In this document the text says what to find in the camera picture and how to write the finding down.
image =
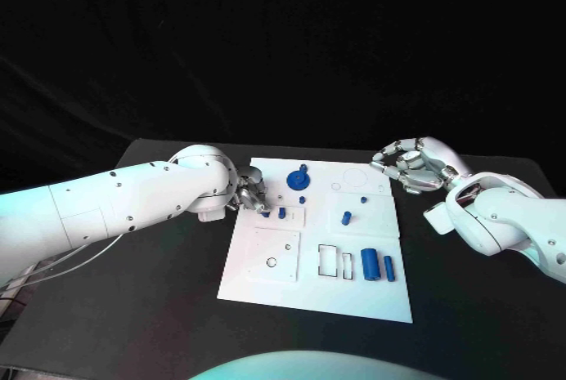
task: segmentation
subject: white board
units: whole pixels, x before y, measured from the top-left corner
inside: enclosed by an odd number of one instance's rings
[[[296,191],[286,177],[302,163],[311,185]],[[360,163],[254,158],[251,165],[263,172],[273,211],[264,218],[240,210],[218,298],[413,323],[390,179]],[[345,211],[348,226],[341,223]],[[337,276],[319,275],[319,245],[337,247],[337,262],[324,259]],[[378,281],[364,279],[365,248],[377,250]],[[393,258],[394,282],[386,278],[384,256]]]

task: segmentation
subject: white cable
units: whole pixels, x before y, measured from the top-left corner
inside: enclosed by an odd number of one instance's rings
[[[23,286],[31,286],[32,284],[39,284],[44,280],[52,279],[57,276],[62,276],[64,274],[67,274],[68,272],[77,270],[80,267],[82,267],[87,263],[90,263],[108,249],[110,247],[116,244],[116,242],[120,240],[123,235],[120,235],[116,240],[108,244],[108,246],[85,261],[82,262],[78,266],[70,268],[68,270],[65,270],[64,272],[61,272],[59,274],[46,276],[45,278],[41,278],[39,280],[35,280],[33,282],[29,282],[26,284],[20,284],[19,286],[16,286],[15,288],[7,288],[6,290],[3,290],[0,292],[0,294],[5,294],[6,292],[9,292],[10,290],[16,290],[18,288],[22,288]]]
[[[3,288],[3,287],[6,287],[6,286],[9,286],[10,284],[13,284],[15,280],[19,280],[19,279],[22,279],[22,278],[28,278],[29,276],[32,276],[32,275],[35,275],[35,274],[39,274],[39,273],[41,273],[42,271],[45,271],[48,268],[57,266],[61,262],[64,262],[65,260],[68,260],[68,259],[71,258],[71,256],[75,255],[88,245],[90,245],[90,244],[82,245],[81,247],[78,247],[68,255],[65,255],[59,260],[57,260],[55,262],[52,262],[51,264],[48,264],[48,265],[46,265],[45,267],[42,267],[41,269],[33,270],[32,272],[29,272],[28,274],[20,275],[20,276],[18,276],[16,278],[12,278],[10,281],[9,281],[9,283],[3,284],[3,285],[0,286],[0,288]]]

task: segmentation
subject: robotic hand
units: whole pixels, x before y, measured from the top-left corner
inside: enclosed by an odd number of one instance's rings
[[[155,161],[0,196],[0,288],[46,257],[179,216],[223,219],[224,207],[269,211],[262,172],[192,145]]]
[[[396,166],[386,156],[404,152]],[[425,217],[436,232],[456,230],[487,256],[504,249],[523,253],[543,273],[566,283],[566,200],[543,196],[516,177],[474,174],[454,150],[433,137],[406,139],[377,152],[370,166],[403,183],[410,194],[448,190],[446,201]]]

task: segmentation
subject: black table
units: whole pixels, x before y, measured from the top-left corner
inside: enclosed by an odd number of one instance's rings
[[[134,141],[119,166],[168,160],[189,144]],[[373,156],[217,146],[236,164],[251,157],[367,163]],[[529,159],[465,160],[553,195]],[[393,183],[413,324],[218,300],[236,213],[205,224],[185,213],[42,284],[0,346],[0,365],[87,379],[185,379],[243,356],[305,349],[376,357],[448,378],[563,378],[566,285],[521,255],[485,257],[456,233],[435,233],[422,212],[445,193],[413,196]]]

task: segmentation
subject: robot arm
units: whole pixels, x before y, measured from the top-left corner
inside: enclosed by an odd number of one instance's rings
[[[393,167],[381,161],[399,151],[404,154]],[[456,230],[487,256],[506,249],[519,251],[547,276],[566,283],[560,226],[566,200],[543,199],[511,176],[474,174],[454,150],[432,137],[393,143],[376,154],[370,166],[399,180],[410,194],[448,189],[446,201],[423,213],[439,234]]]
[[[0,285],[46,257],[184,211],[198,213],[201,221],[215,221],[224,218],[228,203],[233,208],[244,203],[257,212],[269,210],[259,169],[253,168],[253,179],[246,172],[240,177],[215,147],[185,148],[173,162],[143,163],[0,196]],[[254,203],[241,201],[243,193]]]

